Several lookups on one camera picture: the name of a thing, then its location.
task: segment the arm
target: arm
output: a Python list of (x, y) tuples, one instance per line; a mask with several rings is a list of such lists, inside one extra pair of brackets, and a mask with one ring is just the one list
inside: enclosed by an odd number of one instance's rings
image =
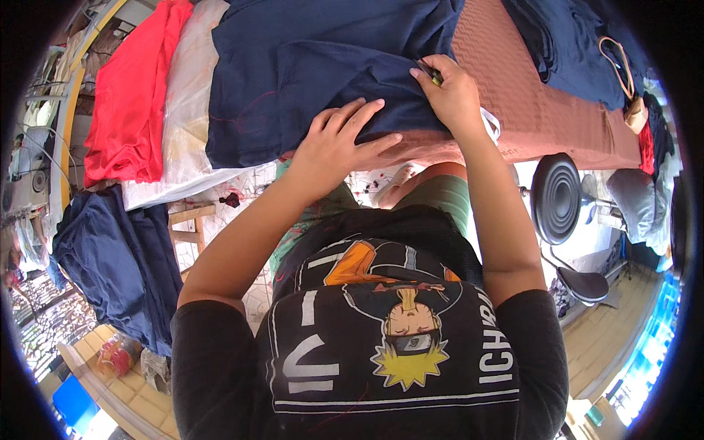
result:
[(354, 144), (362, 127), (383, 107), (383, 100), (365, 104), (364, 99), (358, 99), (316, 116), (286, 173), (198, 257), (181, 290), (178, 306), (211, 299), (230, 304), (244, 314), (242, 296), (303, 209), (330, 193), (358, 164), (400, 142), (400, 134), (389, 134), (366, 144)]
[(423, 59), (440, 70), (442, 85), (436, 86), (418, 69), (411, 69), (411, 75), (465, 158), (487, 294), (498, 307), (520, 292), (545, 290), (533, 224), (506, 162), (484, 129), (474, 79), (448, 56)]

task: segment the hand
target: hand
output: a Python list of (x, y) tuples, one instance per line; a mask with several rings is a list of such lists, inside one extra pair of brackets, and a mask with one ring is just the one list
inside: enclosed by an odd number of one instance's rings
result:
[(474, 78), (447, 55), (430, 55), (423, 60), (440, 71), (442, 85), (436, 86), (420, 69), (410, 69), (410, 74), (420, 83), (438, 119), (455, 138), (460, 134), (486, 133)]
[(342, 108), (320, 112), (282, 178), (302, 191), (308, 203), (328, 195), (359, 165), (401, 141), (401, 134), (393, 133), (355, 145), (362, 127), (383, 107), (383, 99), (365, 104), (359, 98)]

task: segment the right hand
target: right hand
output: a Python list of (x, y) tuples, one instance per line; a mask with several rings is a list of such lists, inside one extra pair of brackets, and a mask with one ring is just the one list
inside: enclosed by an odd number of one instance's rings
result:
[(410, 74), (420, 84), (438, 119), (455, 138), (460, 134), (486, 133), (474, 78), (447, 55), (429, 55), (423, 60), (440, 71), (442, 85), (436, 86), (421, 69), (410, 69)]

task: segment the left hand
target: left hand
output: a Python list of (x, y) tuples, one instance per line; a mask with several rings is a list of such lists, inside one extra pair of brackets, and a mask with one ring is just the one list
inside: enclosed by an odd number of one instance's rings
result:
[(355, 145), (362, 127), (383, 107), (383, 99), (365, 103), (359, 98), (320, 112), (282, 179), (302, 191), (308, 203), (328, 195), (351, 171), (401, 141), (400, 133), (392, 133)]

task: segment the green shorts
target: green shorts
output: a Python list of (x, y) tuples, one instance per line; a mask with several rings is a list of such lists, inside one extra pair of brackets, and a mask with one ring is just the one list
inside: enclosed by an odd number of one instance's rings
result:
[[(277, 165), (277, 179), (288, 169), (290, 162), (289, 160)], [(463, 178), (455, 175), (440, 175), (428, 179), (406, 194), (391, 210), (410, 205), (432, 206), (448, 213), (462, 235), (467, 238), (471, 207), (469, 189)], [(363, 207), (359, 206), (345, 182), (333, 189), (330, 194), (307, 207), (298, 221), (281, 238), (274, 253), (269, 257), (269, 267), (272, 272), (276, 273), (286, 254), (293, 249), (303, 234), (317, 225), (321, 219), (361, 208)]]

